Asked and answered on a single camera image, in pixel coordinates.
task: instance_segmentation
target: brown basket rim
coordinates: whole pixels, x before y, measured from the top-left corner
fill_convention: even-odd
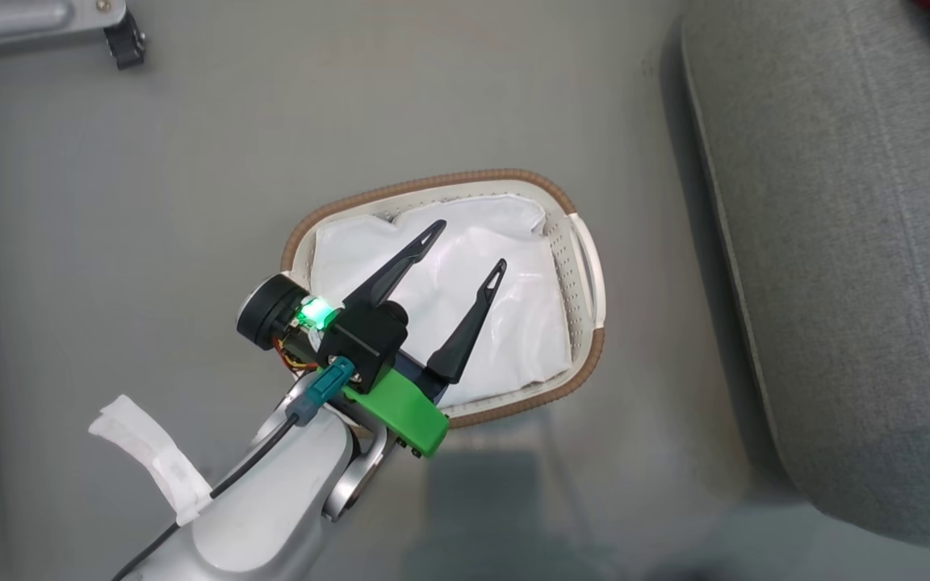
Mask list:
[[[483,169],[477,170],[477,172],[444,173],[442,176],[411,180],[409,182],[366,191],[364,194],[352,195],[350,198],[340,199],[338,202],[326,203],[325,206],[307,214],[307,217],[301,220],[300,223],[296,225],[296,228],[292,229],[292,234],[289,235],[289,239],[287,243],[285,243],[285,249],[282,251],[281,269],[284,272],[292,268],[292,258],[294,258],[296,248],[299,248],[300,242],[303,242],[304,236],[306,236],[307,232],[310,232],[310,229],[314,228],[318,222],[332,216],[332,214],[337,214],[356,206],[362,206],[365,205],[365,203],[392,198],[392,196],[395,195],[409,194],[409,192],[413,191],[470,182],[498,180],[518,180],[531,183],[550,194],[562,207],[562,210],[565,210],[566,214],[576,213],[576,206],[573,205],[572,200],[569,199],[569,196],[565,195],[565,192],[562,191],[561,188],[555,185],[553,181],[539,175],[539,173],[529,172],[529,170],[526,169]],[[454,418],[450,419],[450,426],[452,428],[462,428],[490,422],[490,420],[507,418],[507,416],[514,416],[516,413],[539,408],[539,406],[546,403],[568,396],[572,392],[575,392],[579,386],[582,386],[587,378],[590,378],[590,374],[594,371],[594,367],[597,367],[598,360],[601,360],[601,350],[604,349],[604,346],[605,329],[595,328],[594,334],[591,337],[591,349],[590,352],[587,353],[587,359],[584,360],[584,364],[580,367],[580,371],[576,372],[576,375],[573,375],[572,379],[569,379],[568,382],[555,387],[554,390],[537,394],[521,401],[502,405],[500,408],[487,409],[487,411],[484,412],[468,413],[468,415],[465,416],[454,416]]]

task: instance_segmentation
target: robotic arm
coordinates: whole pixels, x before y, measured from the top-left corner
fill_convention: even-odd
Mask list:
[[[445,226],[426,228],[341,309],[283,274],[249,295],[237,331],[304,372],[247,459],[213,489],[213,503],[188,525],[171,525],[114,581],[302,578],[398,445],[417,457],[436,452],[449,427],[436,403],[461,379],[507,267],[497,262],[450,338],[418,363],[401,350],[407,313],[388,297]]]

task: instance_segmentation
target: green plastic part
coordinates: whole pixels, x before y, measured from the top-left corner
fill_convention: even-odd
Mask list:
[[[368,409],[411,448],[429,458],[447,435],[450,422],[418,386],[391,369],[368,394],[343,387],[343,395]]]

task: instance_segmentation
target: gray fabric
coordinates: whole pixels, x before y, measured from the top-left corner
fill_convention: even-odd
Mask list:
[[[930,15],[897,0],[705,0],[695,110],[787,470],[930,545]]]

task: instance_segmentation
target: white tape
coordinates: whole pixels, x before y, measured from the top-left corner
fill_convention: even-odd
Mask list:
[[[114,442],[152,475],[178,526],[187,525],[211,503],[210,485],[167,432],[126,395],[101,411],[89,434]]]

